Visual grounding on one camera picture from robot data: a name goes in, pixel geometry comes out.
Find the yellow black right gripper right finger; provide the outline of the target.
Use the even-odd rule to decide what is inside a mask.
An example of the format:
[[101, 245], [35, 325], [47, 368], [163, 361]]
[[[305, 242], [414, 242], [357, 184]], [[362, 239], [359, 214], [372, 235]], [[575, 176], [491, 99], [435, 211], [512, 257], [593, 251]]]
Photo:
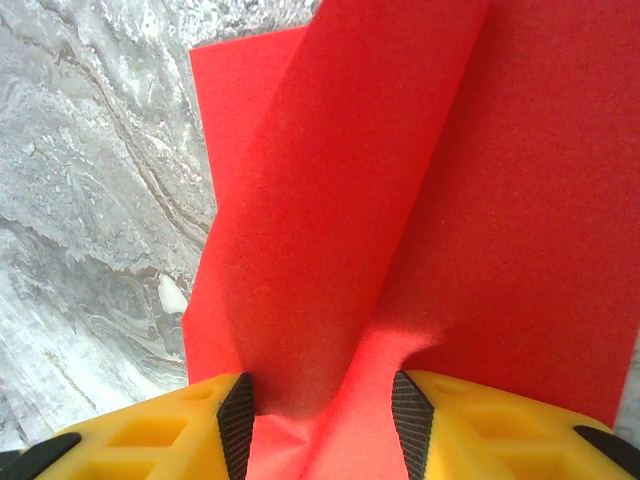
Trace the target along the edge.
[[639, 450], [588, 416], [427, 371], [394, 375], [411, 479], [636, 479]]

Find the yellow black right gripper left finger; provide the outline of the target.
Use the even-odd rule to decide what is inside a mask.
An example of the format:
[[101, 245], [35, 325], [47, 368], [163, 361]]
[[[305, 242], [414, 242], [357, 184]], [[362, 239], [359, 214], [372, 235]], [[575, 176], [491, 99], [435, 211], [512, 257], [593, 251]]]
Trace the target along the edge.
[[1, 454], [4, 479], [243, 479], [255, 404], [224, 374], [72, 425]]

